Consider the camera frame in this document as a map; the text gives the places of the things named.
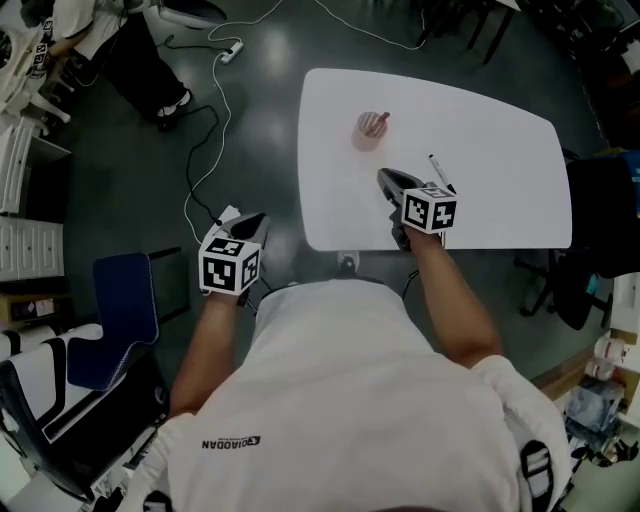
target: white t-shirt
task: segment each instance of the white t-shirt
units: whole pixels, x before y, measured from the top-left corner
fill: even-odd
[[[53,39],[70,39],[88,30],[75,50],[91,60],[98,48],[118,31],[118,27],[124,26],[127,18],[123,14],[122,2],[113,0],[55,0]]]
[[[520,461],[503,393],[549,434],[566,484],[560,414],[506,359],[472,371],[448,361],[382,285],[282,290],[263,300],[244,364],[196,416],[161,429],[164,455],[136,472],[123,510],[141,510],[168,461],[178,512],[516,511]]]

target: concrete floor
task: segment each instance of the concrete floor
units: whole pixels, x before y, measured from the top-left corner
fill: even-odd
[[[417,13],[408,1],[372,3],[326,0],[344,19],[389,39],[412,45],[420,33]],[[274,0],[219,0],[229,20],[254,20]],[[214,212],[231,203],[246,211],[264,211],[272,228],[266,248],[266,278],[273,286],[331,277],[334,253],[320,253],[306,243],[298,199],[296,133],[299,98],[305,73],[315,67],[352,68],[432,80],[510,103],[551,121],[563,146],[588,156],[606,146],[571,60],[558,51],[524,14],[517,14],[491,63],[484,53],[502,13],[492,13],[473,51],[466,43],[476,18],[469,16],[453,33],[430,38],[420,51],[408,52],[347,29],[311,0],[285,0],[264,22],[253,27],[221,29],[217,36],[241,35],[243,53],[218,77],[233,112],[224,157],[216,172],[198,189]],[[157,42],[175,34],[173,44],[206,44],[206,32],[148,16]],[[161,56],[193,91],[193,106],[212,104],[222,119],[226,113],[211,78],[214,52],[168,50]],[[196,255],[182,207],[188,192],[184,165],[189,148],[208,130],[211,114],[201,112],[161,133],[143,121],[103,79],[81,90],[69,107],[73,121],[55,141],[73,152],[65,222],[65,267],[80,315],[95,310],[91,265],[96,258],[130,251],[155,251],[179,245],[190,277],[177,271],[159,272],[173,282],[156,288],[161,302],[180,296],[188,287],[191,311],[162,327],[156,354],[171,383],[189,343],[202,297],[197,290]],[[195,155],[194,177],[208,170],[217,156],[220,128]],[[210,222],[193,202],[191,217],[203,236]],[[522,256],[544,261],[545,254]],[[462,272],[487,305],[503,336],[507,355],[527,377],[534,377],[581,348],[600,333],[600,316],[592,313],[581,331],[557,316],[541,311],[523,318],[519,305],[532,300],[541,283],[512,267],[511,251],[457,251]],[[383,279],[400,291],[414,269],[412,257],[399,253],[362,254],[361,273]],[[255,302],[266,291],[255,285]],[[431,335],[418,282],[407,296],[412,320]],[[241,314],[238,359],[249,346],[253,315]]]

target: sleeve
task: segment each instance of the sleeve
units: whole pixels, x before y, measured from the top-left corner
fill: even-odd
[[[142,512],[147,496],[156,489],[169,461],[171,450],[193,421],[193,414],[171,418],[158,429],[147,456],[140,462],[129,481],[127,493],[117,512]]]
[[[53,4],[53,36],[71,39],[93,25],[95,0],[56,0]]]
[[[487,357],[471,371],[496,392],[510,417],[515,416],[547,446],[554,481],[551,504],[555,504],[571,477],[569,443],[560,411],[502,356]]]

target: shoe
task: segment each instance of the shoe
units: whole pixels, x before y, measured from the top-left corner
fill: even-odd
[[[191,101],[191,91],[189,89],[186,90],[184,96],[180,98],[180,101],[174,103],[173,105],[169,105],[168,107],[162,107],[158,110],[158,117],[168,117],[176,113],[180,107],[184,107],[187,103]]]
[[[358,272],[360,266],[359,251],[338,251],[338,268],[340,270]]]

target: plug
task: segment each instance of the plug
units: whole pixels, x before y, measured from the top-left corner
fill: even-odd
[[[240,41],[238,41],[236,44],[234,44],[231,47],[231,53],[225,53],[220,60],[222,61],[223,64],[229,64],[229,62],[231,62],[233,59],[236,58],[236,55],[238,55],[240,53],[240,50],[242,50],[244,48],[244,44],[242,44]]]

